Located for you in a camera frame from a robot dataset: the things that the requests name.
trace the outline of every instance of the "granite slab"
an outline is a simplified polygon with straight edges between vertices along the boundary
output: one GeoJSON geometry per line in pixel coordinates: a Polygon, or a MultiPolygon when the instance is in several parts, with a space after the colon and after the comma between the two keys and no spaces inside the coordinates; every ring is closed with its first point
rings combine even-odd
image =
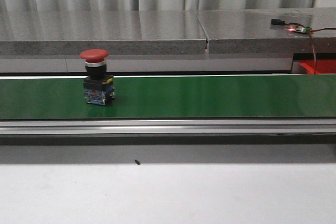
{"type": "MultiPolygon", "coordinates": [[[[210,54],[312,52],[308,35],[271,25],[279,18],[313,29],[336,27],[336,8],[200,10],[210,54]]],[[[313,34],[317,52],[336,52],[336,31],[313,34]]]]}
{"type": "Polygon", "coordinates": [[[0,13],[0,55],[188,55],[205,44],[193,11],[0,13]]]}

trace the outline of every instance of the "wire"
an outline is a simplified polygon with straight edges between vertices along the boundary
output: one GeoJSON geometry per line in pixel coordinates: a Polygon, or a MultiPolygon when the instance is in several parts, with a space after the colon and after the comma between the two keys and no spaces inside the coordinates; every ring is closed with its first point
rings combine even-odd
{"type": "Polygon", "coordinates": [[[316,30],[310,30],[312,33],[316,33],[317,31],[323,31],[323,30],[336,30],[334,27],[327,27],[322,29],[316,29],[316,30]]]}
{"type": "Polygon", "coordinates": [[[316,66],[317,66],[317,56],[316,56],[316,50],[315,50],[315,45],[313,41],[313,34],[311,31],[307,31],[310,41],[311,41],[311,48],[313,49],[313,56],[314,56],[314,74],[316,74],[316,66]]]}
{"type": "Polygon", "coordinates": [[[311,41],[311,48],[313,49],[313,55],[314,55],[314,74],[316,74],[316,68],[317,68],[317,55],[316,55],[316,49],[313,41],[313,33],[316,33],[318,31],[323,31],[323,30],[336,30],[336,28],[333,27],[327,27],[327,28],[322,28],[322,29],[316,29],[316,30],[309,30],[307,31],[310,41],[311,41]]]}

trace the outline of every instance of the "red button cap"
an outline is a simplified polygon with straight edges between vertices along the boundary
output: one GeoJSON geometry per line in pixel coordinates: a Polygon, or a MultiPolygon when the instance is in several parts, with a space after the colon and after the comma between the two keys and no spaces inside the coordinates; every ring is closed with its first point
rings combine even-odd
{"type": "Polygon", "coordinates": [[[79,56],[86,59],[86,62],[88,63],[99,63],[108,55],[109,52],[103,49],[89,49],[81,52],[79,56]]]}

